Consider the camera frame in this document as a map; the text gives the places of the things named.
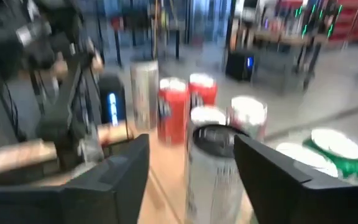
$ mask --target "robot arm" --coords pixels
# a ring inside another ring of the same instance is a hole
[[[64,33],[71,43],[79,42],[83,16],[71,0],[34,0],[41,15],[47,18],[53,34]]]

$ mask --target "soda can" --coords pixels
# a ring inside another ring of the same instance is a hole
[[[163,78],[158,91],[158,139],[168,145],[185,142],[189,93],[178,78]]]
[[[132,99],[137,129],[157,125],[158,62],[136,60],[131,65]]]
[[[189,79],[190,111],[203,105],[215,105],[218,87],[215,80],[204,73],[193,73]]]
[[[204,124],[226,124],[226,114],[215,106],[197,106],[190,112],[190,118],[186,128],[186,154],[185,154],[185,176],[187,176],[187,157],[190,148],[190,136],[194,129]]]
[[[251,96],[236,96],[227,109],[227,123],[249,137],[263,141],[267,124],[267,106]]]
[[[244,132],[207,124],[190,136],[186,224],[236,223],[244,191],[233,154],[237,134]]]
[[[332,160],[312,148],[297,143],[283,142],[276,147],[276,151],[331,177],[339,177],[338,169]]]

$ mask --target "white can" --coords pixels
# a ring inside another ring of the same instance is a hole
[[[132,99],[137,129],[157,125],[158,62],[139,62],[131,66]]]
[[[234,160],[234,136],[242,131],[207,124],[189,137],[186,224],[236,223],[244,187]]]
[[[215,106],[197,106],[190,111],[190,119],[186,127],[186,155],[185,155],[185,177],[188,173],[188,152],[190,148],[190,136],[194,129],[204,124],[226,124],[226,114]]]
[[[263,141],[267,124],[267,106],[251,96],[236,96],[227,109],[228,124]]]

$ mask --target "red can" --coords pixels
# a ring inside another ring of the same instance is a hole
[[[158,139],[169,145],[185,142],[189,92],[185,81],[163,78],[158,91]]]
[[[190,110],[197,106],[214,106],[218,87],[215,80],[203,73],[193,73],[189,81]]]

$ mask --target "can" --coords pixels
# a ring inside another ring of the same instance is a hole
[[[137,129],[157,125],[158,62],[135,60],[131,65],[132,99]]]
[[[205,73],[193,73],[189,79],[190,111],[197,106],[215,105],[218,87],[215,80]]]
[[[207,124],[190,137],[186,224],[236,223],[244,191],[234,160],[234,127]]]
[[[178,78],[163,78],[158,91],[157,134],[169,145],[184,143],[188,117],[187,84]]]
[[[267,105],[251,96],[236,96],[227,109],[227,123],[263,141],[267,124]]]
[[[193,133],[193,130],[204,124],[226,124],[226,114],[215,106],[197,106],[190,112],[190,118],[188,120],[186,128],[186,154],[185,154],[185,177],[187,176],[187,157],[190,142],[189,138]]]
[[[303,145],[314,149],[334,162],[340,178],[358,179],[358,139],[329,128],[316,128],[311,131]]]
[[[318,151],[292,142],[280,143],[276,147],[276,150],[297,162],[310,166],[312,169],[323,172],[331,177],[339,177],[339,172],[335,164]]]

